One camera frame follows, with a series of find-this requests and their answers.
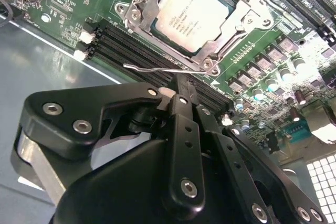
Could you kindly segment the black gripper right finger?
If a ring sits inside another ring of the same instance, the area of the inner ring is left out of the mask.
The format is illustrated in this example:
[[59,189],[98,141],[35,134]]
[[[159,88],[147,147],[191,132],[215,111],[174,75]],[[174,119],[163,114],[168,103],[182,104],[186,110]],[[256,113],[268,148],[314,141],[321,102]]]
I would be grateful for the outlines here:
[[201,86],[185,78],[205,143],[221,163],[246,223],[327,223],[321,209],[249,138],[232,127],[221,130],[203,106]]

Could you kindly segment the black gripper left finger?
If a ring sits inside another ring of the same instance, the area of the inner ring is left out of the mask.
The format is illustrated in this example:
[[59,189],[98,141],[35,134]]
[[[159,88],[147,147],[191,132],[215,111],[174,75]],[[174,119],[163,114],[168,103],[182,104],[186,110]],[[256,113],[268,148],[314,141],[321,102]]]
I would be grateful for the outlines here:
[[205,188],[198,97],[176,76],[33,93],[22,110],[22,158],[56,216],[197,216]]

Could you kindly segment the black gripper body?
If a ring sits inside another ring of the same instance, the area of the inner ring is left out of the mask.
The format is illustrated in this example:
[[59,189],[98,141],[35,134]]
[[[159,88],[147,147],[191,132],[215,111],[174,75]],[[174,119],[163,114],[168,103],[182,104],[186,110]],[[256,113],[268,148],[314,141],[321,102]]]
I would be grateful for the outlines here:
[[246,223],[213,145],[146,141],[101,167],[52,155],[71,180],[51,223]]

